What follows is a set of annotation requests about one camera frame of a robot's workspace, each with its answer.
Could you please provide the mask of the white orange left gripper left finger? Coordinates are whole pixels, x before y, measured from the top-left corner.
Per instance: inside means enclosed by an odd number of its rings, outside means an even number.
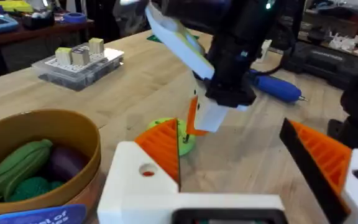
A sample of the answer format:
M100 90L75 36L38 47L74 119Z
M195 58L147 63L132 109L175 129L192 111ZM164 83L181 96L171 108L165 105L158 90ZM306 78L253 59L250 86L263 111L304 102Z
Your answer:
M175 194L179 189L178 120L170 118L117 145L98 204L98 221L124 223L124 201L132 195Z

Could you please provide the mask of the white orange left gripper right finger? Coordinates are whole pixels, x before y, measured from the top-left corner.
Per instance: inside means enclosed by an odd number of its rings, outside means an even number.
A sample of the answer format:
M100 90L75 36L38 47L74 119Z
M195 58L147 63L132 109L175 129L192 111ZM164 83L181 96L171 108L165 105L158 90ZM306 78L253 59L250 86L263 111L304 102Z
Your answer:
M280 140L329 223L358 224L358 148L284 119Z

